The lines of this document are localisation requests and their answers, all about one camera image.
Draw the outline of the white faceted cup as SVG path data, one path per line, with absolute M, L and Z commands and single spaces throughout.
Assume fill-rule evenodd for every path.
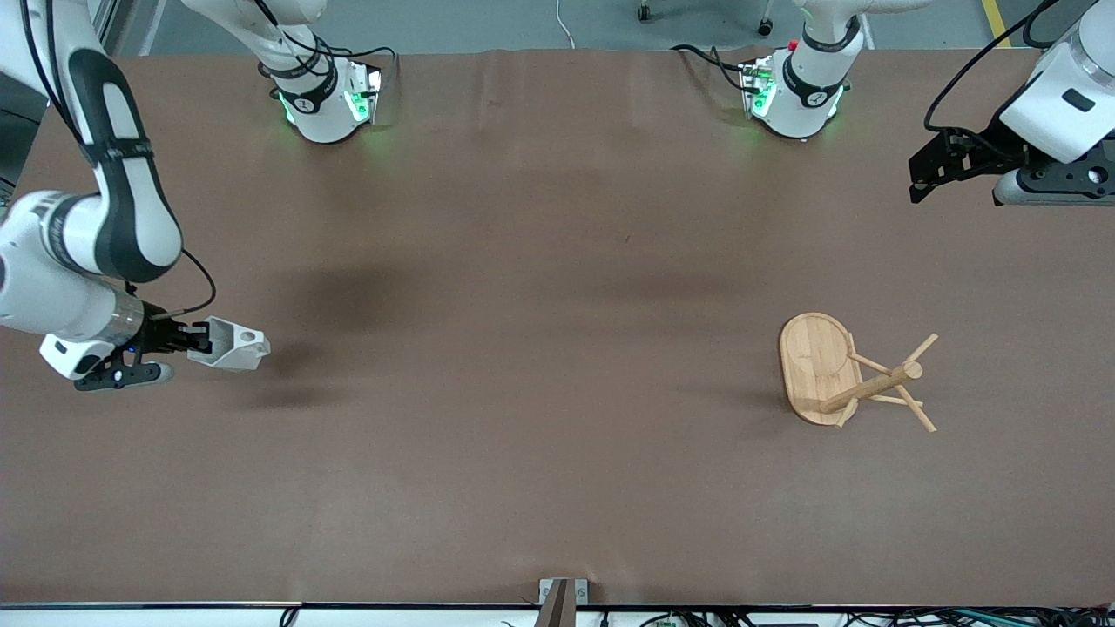
M 203 330 L 204 343 L 200 348 L 190 348 L 191 361 L 224 372 L 254 372 L 260 361 L 271 354 L 271 343 L 266 334 L 256 329 L 210 316 L 193 325 Z

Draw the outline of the wooden cup rack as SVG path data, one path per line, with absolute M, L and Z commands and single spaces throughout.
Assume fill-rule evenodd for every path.
M 798 314 L 780 329 L 778 354 L 783 388 L 791 409 L 803 419 L 825 428 L 844 428 L 863 402 L 888 402 L 911 409 L 930 432 L 935 424 L 923 404 L 906 389 L 923 377 L 920 358 L 935 345 L 929 334 L 915 350 L 895 367 L 860 354 L 847 327 L 828 314 Z

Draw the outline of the brown table cover mat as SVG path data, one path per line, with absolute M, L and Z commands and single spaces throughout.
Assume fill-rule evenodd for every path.
M 255 372 L 79 393 L 0 329 L 0 600 L 1115 602 L 1115 210 L 909 203 L 968 51 L 807 143 L 669 52 L 404 58 L 314 145 L 248 57 L 120 60 Z M 828 314 L 911 409 L 801 419 Z

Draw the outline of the aluminium frame profile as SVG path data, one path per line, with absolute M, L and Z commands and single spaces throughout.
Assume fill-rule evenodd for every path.
M 114 54 L 126 29 L 129 0 L 86 0 L 94 31 L 108 54 Z

